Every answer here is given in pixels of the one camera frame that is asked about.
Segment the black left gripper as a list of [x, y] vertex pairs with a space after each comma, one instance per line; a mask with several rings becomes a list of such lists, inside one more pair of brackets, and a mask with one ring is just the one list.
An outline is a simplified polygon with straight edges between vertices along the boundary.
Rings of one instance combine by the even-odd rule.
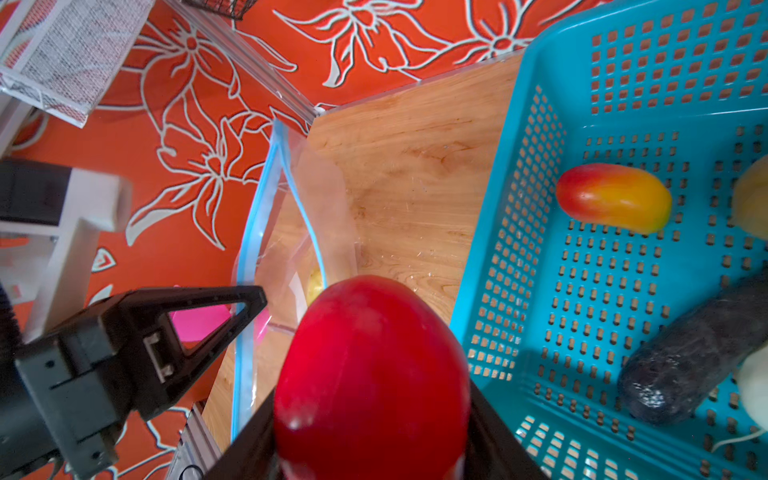
[[116, 175], [1, 163], [1, 229], [29, 235], [47, 259], [24, 325], [11, 279], [1, 282], [5, 479], [46, 464], [81, 478], [108, 469], [131, 409], [150, 420], [175, 405], [267, 306], [255, 285], [142, 289], [116, 304], [127, 340], [105, 324], [86, 302], [88, 281], [100, 235], [125, 227], [131, 196]]

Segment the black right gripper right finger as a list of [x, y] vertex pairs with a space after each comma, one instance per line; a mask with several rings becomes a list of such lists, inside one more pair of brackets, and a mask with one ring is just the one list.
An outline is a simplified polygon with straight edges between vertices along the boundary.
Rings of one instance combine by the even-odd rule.
[[540, 479], [546, 475], [521, 446], [480, 389], [470, 382], [471, 406], [464, 478]]

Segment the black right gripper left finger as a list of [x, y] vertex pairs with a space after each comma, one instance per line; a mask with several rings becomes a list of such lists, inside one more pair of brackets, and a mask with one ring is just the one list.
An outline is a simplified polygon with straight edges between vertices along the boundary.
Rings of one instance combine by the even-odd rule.
[[274, 432], [274, 396], [272, 390], [236, 440], [205, 474], [205, 480], [282, 478]]

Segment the red tomato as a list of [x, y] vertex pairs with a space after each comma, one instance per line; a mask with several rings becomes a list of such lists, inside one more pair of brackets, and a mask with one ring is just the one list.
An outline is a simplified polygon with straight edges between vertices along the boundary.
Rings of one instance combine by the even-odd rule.
[[356, 276], [323, 291], [274, 396], [289, 479], [459, 479], [470, 414], [463, 350], [405, 285]]

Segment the yellow potato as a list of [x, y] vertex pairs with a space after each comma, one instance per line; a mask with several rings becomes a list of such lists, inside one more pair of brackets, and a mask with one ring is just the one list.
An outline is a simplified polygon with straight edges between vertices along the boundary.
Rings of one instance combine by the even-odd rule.
[[306, 288], [306, 301], [307, 305], [311, 305], [317, 297], [324, 291], [325, 284], [323, 282], [323, 276], [319, 269], [312, 271], [308, 278]]

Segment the clear zip top bag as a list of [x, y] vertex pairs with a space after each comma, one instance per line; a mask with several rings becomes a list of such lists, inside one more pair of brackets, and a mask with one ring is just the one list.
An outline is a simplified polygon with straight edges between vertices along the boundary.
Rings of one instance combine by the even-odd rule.
[[261, 287], [267, 306], [234, 342], [232, 439], [258, 407], [257, 352], [268, 330], [295, 332], [313, 270], [325, 289], [356, 275], [359, 243], [340, 168], [275, 122], [234, 267], [236, 283]]

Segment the dark eggplant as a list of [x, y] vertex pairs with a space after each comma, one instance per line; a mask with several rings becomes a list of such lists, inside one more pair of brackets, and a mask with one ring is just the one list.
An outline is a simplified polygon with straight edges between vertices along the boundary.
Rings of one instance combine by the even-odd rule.
[[689, 418], [711, 391], [767, 342], [767, 273], [744, 277], [643, 343], [617, 381], [622, 404], [646, 423]]

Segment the red yellow mango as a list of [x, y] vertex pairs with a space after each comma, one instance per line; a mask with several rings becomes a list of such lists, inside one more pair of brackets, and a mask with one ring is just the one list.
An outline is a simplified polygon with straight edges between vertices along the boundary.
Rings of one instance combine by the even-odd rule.
[[607, 163], [580, 165], [556, 183], [556, 199], [571, 218], [649, 235], [669, 221], [672, 196], [642, 169]]

